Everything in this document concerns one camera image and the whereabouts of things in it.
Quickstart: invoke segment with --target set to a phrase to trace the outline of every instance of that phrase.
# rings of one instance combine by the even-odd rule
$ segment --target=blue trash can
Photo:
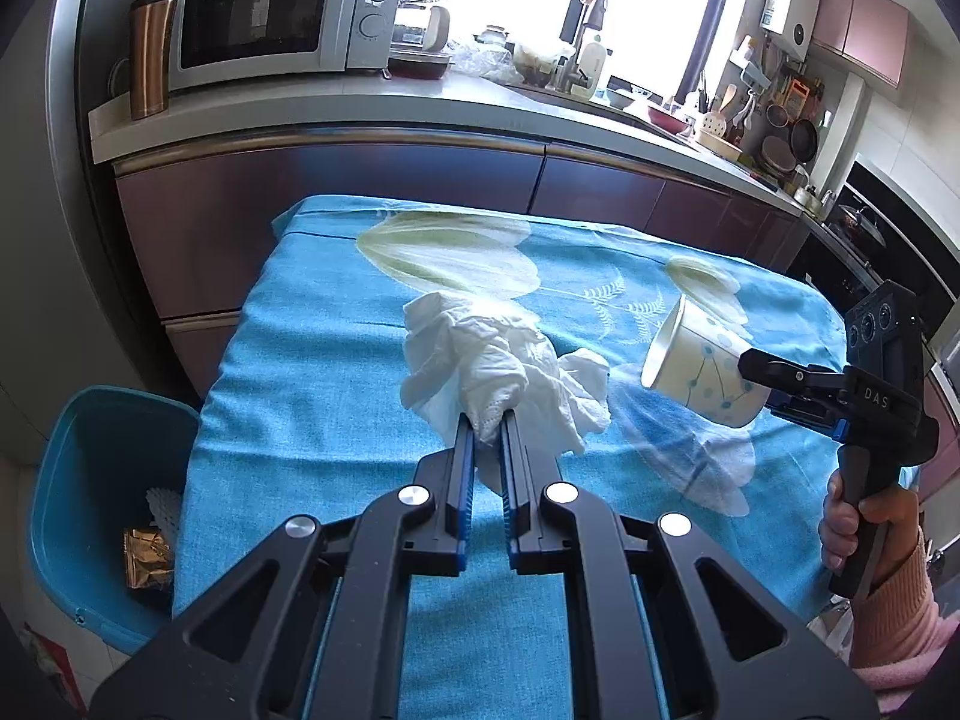
[[[117,386],[74,395],[56,420],[37,477],[30,554],[40,585],[79,625],[132,655],[170,619],[169,597],[129,590],[124,528],[152,517],[149,488],[179,493],[200,415]]]

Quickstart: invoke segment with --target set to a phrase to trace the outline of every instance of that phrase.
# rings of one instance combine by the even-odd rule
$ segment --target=hand
[[[833,471],[827,482],[824,518],[820,521],[820,559],[832,571],[839,571],[844,561],[856,552],[856,509],[843,501],[843,479]],[[920,536],[920,504],[917,493],[893,485],[860,501],[860,514],[867,522],[890,522],[887,539],[877,562],[873,584],[881,584],[906,562],[917,547]]]

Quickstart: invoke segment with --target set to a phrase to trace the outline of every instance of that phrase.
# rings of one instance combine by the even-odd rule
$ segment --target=crumpled tissue
[[[539,317],[517,303],[435,292],[403,307],[403,356],[411,370],[400,402],[453,446],[460,413],[484,445],[496,443],[503,413],[514,409],[523,440],[554,456],[584,452],[584,435],[610,424],[610,366],[588,349],[557,358],[536,328]],[[500,490],[496,455],[478,452],[480,479]]]

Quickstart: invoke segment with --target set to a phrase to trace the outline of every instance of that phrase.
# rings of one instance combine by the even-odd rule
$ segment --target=red bowl
[[[651,124],[656,124],[660,129],[665,129],[671,135],[679,135],[689,127],[689,124],[683,119],[671,116],[664,109],[657,108],[655,105],[647,105],[647,115],[650,117]]]

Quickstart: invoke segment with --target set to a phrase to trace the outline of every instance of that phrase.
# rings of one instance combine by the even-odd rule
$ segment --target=silver screw
[[[546,496],[554,503],[573,503],[579,494],[577,488],[566,482],[554,482],[546,488]]]
[[[406,504],[407,506],[419,506],[420,504],[426,503],[426,499],[430,497],[430,490],[427,488],[421,488],[420,485],[407,485],[403,490],[400,490],[397,493],[397,498],[400,498],[400,503]]]
[[[661,517],[661,531],[664,531],[667,536],[686,536],[690,532],[690,527],[690,520],[683,514],[670,512]]]
[[[317,523],[310,517],[298,514],[286,521],[283,530],[287,532],[287,536],[290,536],[290,538],[306,538],[306,536],[312,536],[313,532],[317,530]]]

